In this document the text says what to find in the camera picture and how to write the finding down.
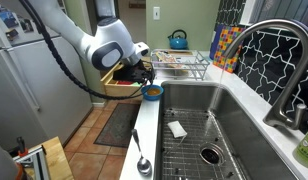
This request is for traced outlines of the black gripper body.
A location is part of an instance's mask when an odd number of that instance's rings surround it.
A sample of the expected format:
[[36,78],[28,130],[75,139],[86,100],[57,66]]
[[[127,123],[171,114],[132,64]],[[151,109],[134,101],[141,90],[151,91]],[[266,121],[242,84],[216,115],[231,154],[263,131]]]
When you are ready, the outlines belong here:
[[113,79],[116,81],[128,81],[145,83],[147,80],[153,81],[153,72],[145,67],[141,66],[123,66],[122,68],[115,70],[113,73]]

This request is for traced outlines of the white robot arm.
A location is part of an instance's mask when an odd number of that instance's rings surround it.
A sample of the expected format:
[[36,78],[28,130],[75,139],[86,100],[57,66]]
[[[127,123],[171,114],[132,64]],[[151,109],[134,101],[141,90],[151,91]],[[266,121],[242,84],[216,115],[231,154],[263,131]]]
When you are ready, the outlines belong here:
[[153,80],[153,72],[144,67],[141,58],[149,47],[134,43],[123,22],[106,17],[97,24],[94,36],[84,32],[60,8],[57,0],[29,0],[40,23],[59,33],[78,54],[98,70],[111,69],[118,62],[123,67],[114,72],[114,79],[144,83]]

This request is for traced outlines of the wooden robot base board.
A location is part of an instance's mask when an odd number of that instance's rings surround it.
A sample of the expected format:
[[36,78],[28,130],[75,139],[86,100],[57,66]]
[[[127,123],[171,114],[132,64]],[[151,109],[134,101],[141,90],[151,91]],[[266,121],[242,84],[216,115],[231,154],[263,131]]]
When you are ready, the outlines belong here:
[[58,137],[51,138],[41,145],[46,152],[46,162],[50,180],[74,180],[62,144]]

